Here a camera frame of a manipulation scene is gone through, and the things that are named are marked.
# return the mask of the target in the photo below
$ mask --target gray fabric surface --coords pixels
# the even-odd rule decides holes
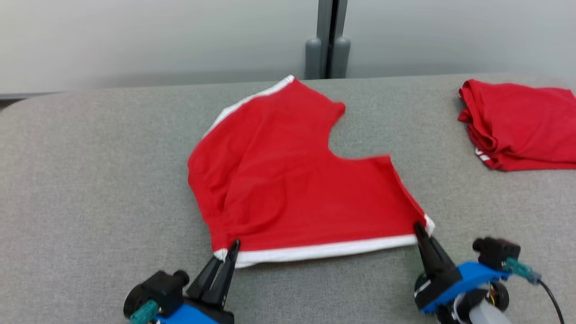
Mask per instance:
[[[478,236],[522,245],[567,323],[576,322],[576,172],[490,171],[475,156],[458,87],[468,78],[307,81],[346,103],[330,148],[392,152],[455,262]],[[0,112],[0,314],[5,323],[125,323],[128,291],[158,269],[195,276],[208,230],[187,184],[187,158],[220,110],[273,82],[110,89],[49,95]],[[415,247],[236,271],[237,323],[433,323],[416,309]],[[509,281],[514,323],[555,323],[544,290]]]

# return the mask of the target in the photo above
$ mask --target gray table cover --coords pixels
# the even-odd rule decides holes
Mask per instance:
[[[576,172],[490,171],[474,154],[457,90],[508,74],[305,81],[345,116],[329,146],[392,153],[404,185],[455,262],[479,236],[522,246],[576,322]],[[125,323],[129,290],[158,269],[195,276],[210,237],[187,158],[221,109],[274,82],[105,89],[21,101],[0,112],[0,318],[5,323]],[[412,290],[416,247],[236,271],[226,308],[239,324],[433,323]],[[514,323],[556,323],[544,290],[509,281]]]

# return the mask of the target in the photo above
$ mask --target white wall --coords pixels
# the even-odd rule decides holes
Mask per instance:
[[[525,71],[576,84],[575,0],[348,0],[347,77]]]
[[[304,73],[310,0],[1,0],[0,96]]]

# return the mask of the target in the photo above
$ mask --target red garment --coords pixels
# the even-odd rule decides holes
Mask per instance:
[[[222,111],[188,161],[217,255],[239,238],[241,268],[414,244],[417,221],[432,230],[389,156],[329,150],[343,114],[292,76]]]
[[[460,89],[476,154],[491,169],[576,169],[576,98],[570,90],[468,80]]]

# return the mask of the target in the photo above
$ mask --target teal connector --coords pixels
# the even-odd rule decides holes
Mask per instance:
[[[540,273],[532,271],[532,268],[513,258],[506,259],[504,271],[526,278],[533,285],[537,285],[542,278]]]
[[[156,315],[158,315],[158,304],[154,300],[149,300],[130,316],[130,323],[147,324],[152,321]]]

